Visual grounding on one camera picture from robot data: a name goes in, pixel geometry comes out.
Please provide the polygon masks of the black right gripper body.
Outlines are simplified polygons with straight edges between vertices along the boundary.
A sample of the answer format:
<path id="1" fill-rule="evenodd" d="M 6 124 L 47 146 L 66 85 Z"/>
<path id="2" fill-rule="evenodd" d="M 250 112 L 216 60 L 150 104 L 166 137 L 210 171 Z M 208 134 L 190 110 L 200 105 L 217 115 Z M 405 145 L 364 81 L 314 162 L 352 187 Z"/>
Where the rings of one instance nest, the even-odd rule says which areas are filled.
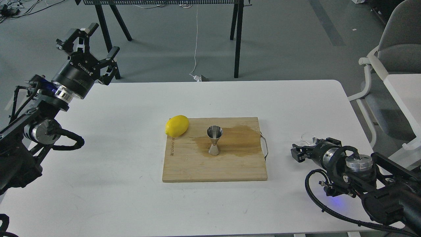
<path id="1" fill-rule="evenodd" d="M 327 166 L 334 153 L 339 149 L 339 145 L 331 142 L 320 142 L 313 147 L 309 158 L 318 166 L 327 170 Z"/>

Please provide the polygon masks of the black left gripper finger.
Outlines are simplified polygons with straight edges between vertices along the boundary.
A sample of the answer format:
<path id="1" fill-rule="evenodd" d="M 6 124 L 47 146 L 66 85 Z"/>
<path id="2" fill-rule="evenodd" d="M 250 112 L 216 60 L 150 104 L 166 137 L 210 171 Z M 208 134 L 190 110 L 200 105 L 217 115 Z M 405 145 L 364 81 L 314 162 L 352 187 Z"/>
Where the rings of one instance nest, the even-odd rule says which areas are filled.
<path id="1" fill-rule="evenodd" d="M 76 53 L 82 53 L 82 54 L 89 54 L 90 53 L 90 46 L 89 46 L 89 40 L 90 37 L 93 35 L 93 33 L 96 31 L 96 29 L 99 27 L 98 23 L 92 23 L 89 25 L 88 28 L 81 28 L 81 29 L 71 29 L 69 30 L 68 34 L 66 35 L 65 41 L 61 41 L 60 39 L 57 39 L 56 48 L 59 50 L 64 51 L 69 57 L 76 54 Z M 75 40 L 82 40 L 82 43 L 78 43 L 78 45 L 83 45 L 83 48 L 80 50 L 77 49 L 74 51 L 75 46 Z"/>
<path id="2" fill-rule="evenodd" d="M 99 60 L 94 66 L 94 79 L 102 85 L 109 85 L 111 80 L 117 74 L 118 66 L 115 60 L 120 47 L 113 46 L 105 59 Z"/>

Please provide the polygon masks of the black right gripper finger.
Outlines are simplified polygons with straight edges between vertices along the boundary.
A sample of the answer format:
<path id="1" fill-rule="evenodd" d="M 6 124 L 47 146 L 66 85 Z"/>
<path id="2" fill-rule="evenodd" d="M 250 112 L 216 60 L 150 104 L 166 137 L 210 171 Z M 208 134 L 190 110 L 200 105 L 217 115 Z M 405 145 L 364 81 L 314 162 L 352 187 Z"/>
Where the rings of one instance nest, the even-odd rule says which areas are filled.
<path id="1" fill-rule="evenodd" d="M 310 158 L 312 152 L 312 146 L 299 146 L 297 144 L 292 144 L 291 155 L 299 163 Z"/>
<path id="2" fill-rule="evenodd" d="M 341 147 L 342 143 L 341 141 L 334 139 L 334 138 L 326 138 L 326 139 L 317 139 L 316 145 L 319 144 L 334 144 L 335 146 Z"/>

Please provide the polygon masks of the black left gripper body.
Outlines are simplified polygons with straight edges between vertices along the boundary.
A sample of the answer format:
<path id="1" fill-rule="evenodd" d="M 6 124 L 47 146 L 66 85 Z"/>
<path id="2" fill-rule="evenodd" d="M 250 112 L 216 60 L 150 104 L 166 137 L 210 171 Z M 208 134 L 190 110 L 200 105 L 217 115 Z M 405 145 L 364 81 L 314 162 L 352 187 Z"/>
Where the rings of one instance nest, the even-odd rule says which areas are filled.
<path id="1" fill-rule="evenodd" d="M 99 60 L 92 54 L 72 53 L 52 82 L 69 89 L 78 99 L 84 99 L 100 73 L 93 69 Z"/>

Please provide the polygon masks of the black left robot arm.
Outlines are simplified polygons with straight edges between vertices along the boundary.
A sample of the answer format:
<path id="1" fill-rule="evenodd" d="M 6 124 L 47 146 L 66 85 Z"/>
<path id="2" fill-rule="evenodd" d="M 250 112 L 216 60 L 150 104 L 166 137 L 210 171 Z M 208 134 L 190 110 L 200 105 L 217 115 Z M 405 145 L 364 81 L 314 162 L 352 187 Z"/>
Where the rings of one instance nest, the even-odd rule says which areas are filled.
<path id="1" fill-rule="evenodd" d="M 89 40 L 98 23 L 88 28 L 71 29 L 57 48 L 67 61 L 52 81 L 34 75 L 27 86 L 17 86 L 9 124 L 1 130 L 1 194 L 9 188 L 24 188 L 42 175 L 41 162 L 50 150 L 77 150 L 84 139 L 55 120 L 59 111 L 68 111 L 74 98 L 84 99 L 95 81 L 109 85 L 118 71 L 112 47 L 105 59 L 90 53 Z"/>

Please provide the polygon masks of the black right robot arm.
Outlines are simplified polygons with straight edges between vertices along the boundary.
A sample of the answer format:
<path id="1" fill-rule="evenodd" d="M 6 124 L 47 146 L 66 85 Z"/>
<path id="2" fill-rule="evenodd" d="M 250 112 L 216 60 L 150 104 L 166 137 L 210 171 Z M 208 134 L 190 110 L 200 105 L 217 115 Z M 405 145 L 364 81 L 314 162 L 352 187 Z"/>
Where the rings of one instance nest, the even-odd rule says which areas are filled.
<path id="1" fill-rule="evenodd" d="M 293 144 L 291 154 L 298 162 L 310 159 L 319 166 L 309 172 L 304 186 L 322 212 L 379 231 L 420 236 L 420 166 L 406 169 L 378 152 L 362 155 L 355 147 L 343 146 L 333 138 L 315 138 L 308 146 Z M 315 173 L 323 175 L 325 180 L 319 184 L 327 196 L 360 198 L 371 222 L 346 217 L 319 201 L 309 184 Z"/>

